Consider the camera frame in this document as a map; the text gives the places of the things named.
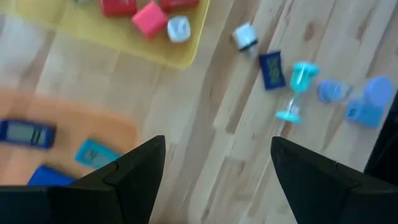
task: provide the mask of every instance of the blue block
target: blue block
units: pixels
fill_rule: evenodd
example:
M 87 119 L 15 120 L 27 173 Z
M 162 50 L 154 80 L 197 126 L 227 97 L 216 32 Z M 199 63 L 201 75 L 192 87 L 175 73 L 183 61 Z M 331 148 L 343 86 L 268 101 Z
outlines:
M 80 147 L 75 160 L 80 164 L 99 169 L 120 158 L 120 154 L 91 139 L 86 140 Z
M 68 185 L 75 181 L 69 177 L 47 166 L 40 166 L 30 178 L 27 185 Z
M 346 110 L 346 119 L 357 122 L 368 128 L 376 128 L 380 125 L 384 108 L 367 103 L 352 101 Z
M 260 55 L 259 59 L 266 90 L 285 87 L 286 81 L 282 73 L 280 51 Z

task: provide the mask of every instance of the wooden floor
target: wooden floor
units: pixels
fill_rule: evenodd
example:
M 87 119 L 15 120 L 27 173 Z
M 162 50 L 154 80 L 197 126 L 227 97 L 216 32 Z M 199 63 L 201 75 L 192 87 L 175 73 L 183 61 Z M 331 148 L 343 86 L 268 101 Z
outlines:
M 240 54 L 230 35 L 252 21 L 261 53 L 282 50 L 287 79 L 294 62 L 307 60 L 321 67 L 318 80 L 385 75 L 397 85 L 396 3 L 212 0 L 197 57 L 182 71 L 0 16 L 0 84 L 121 113 L 139 124 L 142 142 L 164 134 L 167 162 L 152 223 L 295 223 L 271 138 L 363 170 L 379 129 L 347 123 L 342 107 L 318 102 L 314 92 L 303 124 L 274 119 L 283 91 L 264 91 L 257 61 Z M 2 161 L 12 157 L 0 153 Z

